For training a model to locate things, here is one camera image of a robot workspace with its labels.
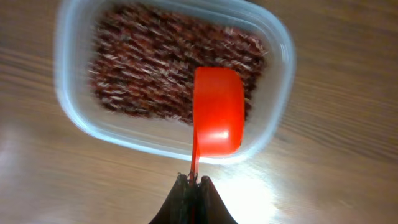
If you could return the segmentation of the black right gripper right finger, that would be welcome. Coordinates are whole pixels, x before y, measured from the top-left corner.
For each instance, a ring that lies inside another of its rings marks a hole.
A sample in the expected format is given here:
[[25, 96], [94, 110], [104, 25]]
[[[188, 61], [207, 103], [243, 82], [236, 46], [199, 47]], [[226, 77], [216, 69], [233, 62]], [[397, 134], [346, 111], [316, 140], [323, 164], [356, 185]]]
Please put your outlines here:
[[208, 176], [201, 178], [198, 200], [195, 206], [195, 223], [237, 224]]

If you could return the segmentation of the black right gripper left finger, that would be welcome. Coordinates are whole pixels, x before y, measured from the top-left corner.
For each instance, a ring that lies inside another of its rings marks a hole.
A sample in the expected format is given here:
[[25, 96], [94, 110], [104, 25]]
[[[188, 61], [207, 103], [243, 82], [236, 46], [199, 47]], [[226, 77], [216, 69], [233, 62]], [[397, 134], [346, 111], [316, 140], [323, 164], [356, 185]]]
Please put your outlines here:
[[160, 210], [149, 224], [186, 224], [190, 221], [190, 185], [179, 174]]

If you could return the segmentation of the orange measuring scoop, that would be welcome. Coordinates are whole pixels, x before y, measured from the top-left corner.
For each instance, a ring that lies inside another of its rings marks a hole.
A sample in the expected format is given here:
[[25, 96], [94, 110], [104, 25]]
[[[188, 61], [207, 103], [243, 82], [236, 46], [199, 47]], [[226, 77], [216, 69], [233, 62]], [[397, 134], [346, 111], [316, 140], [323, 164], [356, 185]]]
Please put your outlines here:
[[193, 87], [193, 147], [190, 185], [196, 183], [199, 158], [229, 156], [243, 140], [244, 93], [231, 69], [198, 67]]

